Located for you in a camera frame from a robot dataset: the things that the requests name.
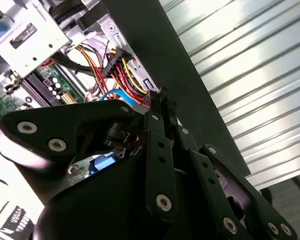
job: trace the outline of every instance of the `orange wire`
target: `orange wire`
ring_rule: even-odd
[[[124,86],[122,86],[122,84],[120,83],[120,81],[116,78],[116,76],[115,76],[113,73],[111,73],[110,75],[111,75],[111,77],[113,78],[113,80],[116,82],[116,84],[118,84],[118,86],[122,89],[122,91],[125,92],[125,94],[127,94],[130,98],[132,98],[133,100],[135,100],[138,104],[141,104],[141,101],[140,101],[140,100],[136,99],[134,96],[131,96],[131,95],[125,90]]]
[[[93,75],[95,76],[95,81],[96,81],[98,87],[100,88],[100,91],[102,92],[102,94],[105,94],[106,93],[105,89],[103,88],[102,83],[99,79],[99,76],[96,72],[96,69],[97,69],[96,64],[92,61],[92,59],[89,57],[89,55],[81,47],[78,46],[77,50],[79,50],[81,52],[81,54],[85,57],[85,59],[89,63],[89,65],[92,69]]]

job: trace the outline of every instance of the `black plastic part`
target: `black plastic part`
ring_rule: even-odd
[[[94,25],[99,19],[106,15],[107,9],[102,3],[96,4],[88,12],[86,12],[82,17],[80,17],[76,23],[81,30],[87,30],[89,27]]]
[[[146,174],[145,205],[151,216],[164,223],[175,223],[178,218],[179,204],[175,183],[174,163],[170,140],[165,137],[164,121],[156,113],[145,114],[146,132]],[[164,211],[158,207],[158,195],[168,197],[172,208]]]
[[[213,167],[228,180],[224,190],[227,197],[235,196],[244,209],[244,224],[254,239],[297,239],[297,234],[292,226],[271,206],[271,204],[246,180],[246,178],[227,161],[224,154],[211,144],[201,148],[200,153],[210,159]],[[274,224],[279,234],[275,234],[268,226]],[[281,224],[285,224],[291,230],[291,236],[287,235]]]
[[[59,177],[72,162],[110,152],[112,147],[104,143],[107,131],[116,121],[131,122],[136,114],[120,100],[69,104],[10,112],[0,119],[0,129],[13,142],[31,149],[38,156],[37,161],[44,163],[44,167],[36,162],[30,165],[29,159],[22,159],[18,164],[36,173]],[[38,131],[35,134],[20,133],[16,125],[23,121],[35,123]],[[48,145],[51,139],[65,141],[66,150],[51,150]]]
[[[107,63],[107,65],[102,69],[102,75],[104,77],[108,77],[111,70],[114,69],[115,65],[118,64],[118,61],[121,62],[121,57],[125,57],[126,61],[131,59],[131,54],[126,52],[125,50],[118,49],[116,50],[112,59]]]
[[[157,0],[102,0],[138,59],[176,101],[176,114],[198,146],[213,144],[244,175],[250,171],[209,92]]]

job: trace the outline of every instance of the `black panel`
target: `black panel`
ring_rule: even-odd
[[[218,147],[247,176],[244,159],[159,1],[102,2],[155,83],[168,88],[177,117],[196,144]]]

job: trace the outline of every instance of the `wire bundle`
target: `wire bundle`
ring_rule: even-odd
[[[56,7],[51,8],[49,12],[50,12],[51,16],[54,18],[54,20],[58,24],[60,24],[64,20],[70,18],[71,16],[73,16],[76,13],[79,13],[85,9],[86,9],[86,7],[83,5],[81,0],[64,0],[62,3],[60,3]],[[87,74],[89,76],[93,76],[96,81],[96,85],[91,89],[89,94],[92,94],[92,92],[96,89],[96,87],[98,87],[100,93],[102,93],[108,99],[116,98],[115,93],[113,93],[113,97],[108,96],[112,93],[109,93],[109,90],[106,85],[106,81],[105,81],[105,79],[101,73],[101,69],[100,69],[100,68],[104,67],[103,63],[104,63],[105,56],[107,55],[108,44],[109,44],[109,41],[106,44],[103,57],[98,53],[98,51],[96,49],[94,49],[93,47],[91,47],[88,44],[83,43],[81,46],[76,47],[76,49],[78,51],[80,51],[81,54],[85,57],[89,66],[80,65],[80,64],[72,61],[65,55],[63,55],[61,52],[57,52],[51,57],[51,61],[44,62],[42,64],[42,67],[48,67],[48,66],[56,63],[61,66],[64,66],[67,69],[73,70],[75,73],[80,72],[80,73]],[[92,52],[94,52],[96,54],[97,59],[99,61],[100,68],[97,67],[97,65],[94,63],[94,61],[86,53],[86,51],[90,51],[90,50],[92,50]],[[115,54],[116,51],[115,50],[110,51],[110,54],[113,54],[113,53]],[[135,81],[134,77],[131,75],[130,70],[127,65],[127,62],[126,62],[126,59],[124,57],[121,58],[121,62],[116,64],[115,69],[110,72],[110,75],[116,82],[115,87],[118,86],[120,89],[122,89],[122,91],[124,91],[124,93],[127,96],[129,96],[131,99],[133,99],[137,103],[139,103],[139,104],[143,103],[143,101],[145,99],[145,95],[147,95],[147,92],[138,85],[138,83]]]
[[[111,50],[108,60],[111,60],[111,57],[114,54],[116,54],[116,51]],[[115,69],[110,72],[110,75],[120,89],[122,89],[131,99],[136,101],[138,104],[141,104],[147,92],[138,85],[134,77],[131,75],[126,59],[121,57],[120,60],[120,62],[115,64]]]

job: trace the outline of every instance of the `red wire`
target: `red wire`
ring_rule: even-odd
[[[49,66],[55,64],[54,61],[51,61],[51,62],[49,62],[49,63],[46,63],[47,61],[49,61],[49,59],[46,60],[43,64],[41,64],[40,67],[49,67]]]
[[[105,91],[106,91],[106,92],[109,92],[108,87],[107,87],[107,84],[106,84],[106,81],[105,81],[104,77],[102,76],[102,73],[101,73],[100,69],[99,69],[98,67],[96,67],[96,68],[95,68],[95,71],[96,71],[96,74],[98,75],[98,77],[100,78],[101,83],[103,84],[103,86],[104,86],[104,88],[105,88]],[[107,98],[108,100],[114,99],[113,97],[110,97],[110,96],[108,96],[108,95],[106,96],[106,98]]]
[[[137,95],[135,95],[133,89],[130,87],[130,85],[129,85],[129,83],[128,83],[128,80],[127,80],[126,76],[125,76],[125,75],[123,74],[123,72],[121,71],[121,68],[120,68],[119,66],[116,66],[116,69],[118,70],[118,72],[119,72],[119,74],[120,74],[120,76],[121,76],[121,78],[122,78],[122,81],[123,81],[125,87],[129,90],[130,94],[131,94],[134,98],[136,98],[136,99],[138,99],[139,101],[141,101],[142,98],[139,97],[139,96],[137,96]]]

